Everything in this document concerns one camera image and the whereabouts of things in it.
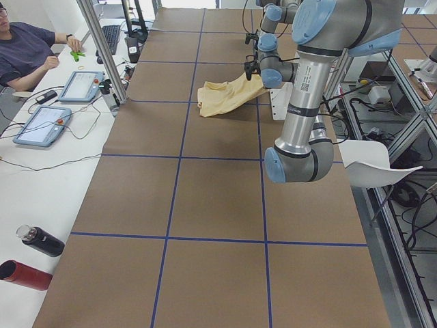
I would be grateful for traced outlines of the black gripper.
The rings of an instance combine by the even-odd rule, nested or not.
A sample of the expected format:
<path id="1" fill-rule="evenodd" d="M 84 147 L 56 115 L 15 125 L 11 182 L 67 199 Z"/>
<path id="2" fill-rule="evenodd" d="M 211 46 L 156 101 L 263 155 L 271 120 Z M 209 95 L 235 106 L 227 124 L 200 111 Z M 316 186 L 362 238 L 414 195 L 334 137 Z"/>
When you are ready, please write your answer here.
<path id="1" fill-rule="evenodd" d="M 245 72 L 247 81 L 250 81 L 254 74 L 260 75 L 261 70 L 259 67 L 257 55 L 247 55 L 245 57 L 244 72 Z"/>
<path id="2" fill-rule="evenodd" d="M 255 32 L 246 32 L 245 36 L 245 44 L 249 44 L 250 42 L 257 43 L 259 40 L 259 30 L 256 29 Z"/>

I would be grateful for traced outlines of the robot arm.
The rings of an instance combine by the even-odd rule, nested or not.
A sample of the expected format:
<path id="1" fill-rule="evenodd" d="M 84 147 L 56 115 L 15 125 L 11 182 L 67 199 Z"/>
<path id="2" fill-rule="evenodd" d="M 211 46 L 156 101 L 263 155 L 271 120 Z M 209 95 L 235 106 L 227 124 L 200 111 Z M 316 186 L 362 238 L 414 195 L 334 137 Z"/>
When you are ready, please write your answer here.
<path id="1" fill-rule="evenodd" d="M 244 13 L 242 13 L 242 25 L 246 31 L 245 44 L 249 44 L 250 41 L 257 42 L 264 34 L 274 34 L 278 24 L 291 25 L 300 6 L 300 1 L 256 0 L 255 4 L 262 8 L 263 17 L 260 23 L 260 29 L 256 32 L 249 32 L 244 25 Z"/>
<path id="2" fill-rule="evenodd" d="M 246 77 L 260 74 L 272 89 L 289 81 L 293 90 L 281 136 L 265 151 L 271 181 L 312 182 L 329 172 L 333 144 L 319 115 L 333 62 L 393 49 L 401 37 L 403 1 L 257 1 L 265 14 L 257 34 L 254 63 Z"/>

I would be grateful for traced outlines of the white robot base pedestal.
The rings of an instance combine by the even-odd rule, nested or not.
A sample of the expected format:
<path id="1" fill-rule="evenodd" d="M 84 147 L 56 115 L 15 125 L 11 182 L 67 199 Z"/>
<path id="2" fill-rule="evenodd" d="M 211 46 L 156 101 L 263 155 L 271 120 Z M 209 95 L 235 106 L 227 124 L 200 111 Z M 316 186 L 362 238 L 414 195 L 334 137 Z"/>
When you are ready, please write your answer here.
<path id="1" fill-rule="evenodd" d="M 273 120 L 277 121 L 285 119 L 293 86 L 294 84 L 292 82 L 286 82 L 279 89 L 269 90 Z"/>

